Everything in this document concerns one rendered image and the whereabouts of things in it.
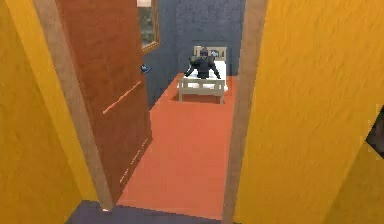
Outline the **beige wooden bed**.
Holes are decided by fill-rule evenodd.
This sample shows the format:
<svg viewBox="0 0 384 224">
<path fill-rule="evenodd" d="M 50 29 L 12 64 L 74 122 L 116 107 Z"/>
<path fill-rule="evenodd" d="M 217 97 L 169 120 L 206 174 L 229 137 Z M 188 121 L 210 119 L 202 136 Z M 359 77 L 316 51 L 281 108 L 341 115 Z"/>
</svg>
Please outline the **beige wooden bed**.
<svg viewBox="0 0 384 224">
<path fill-rule="evenodd" d="M 214 62 L 214 70 L 209 70 L 209 75 L 203 78 L 198 75 L 197 60 L 201 57 L 201 51 L 206 51 L 207 56 Z M 178 80 L 179 100 L 184 95 L 211 95 L 224 101 L 224 94 L 228 90 L 226 84 L 226 47 L 195 46 L 194 55 L 189 58 L 187 75 Z"/>
</svg>

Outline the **brown wooden room door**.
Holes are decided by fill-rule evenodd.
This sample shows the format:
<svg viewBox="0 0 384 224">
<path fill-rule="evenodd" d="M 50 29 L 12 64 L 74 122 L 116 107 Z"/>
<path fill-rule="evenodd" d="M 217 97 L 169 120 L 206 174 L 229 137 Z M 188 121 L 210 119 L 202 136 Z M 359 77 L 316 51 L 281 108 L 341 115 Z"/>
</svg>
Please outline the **brown wooden room door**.
<svg viewBox="0 0 384 224">
<path fill-rule="evenodd" d="M 113 203 L 152 141 L 136 0 L 56 0 Z"/>
</svg>

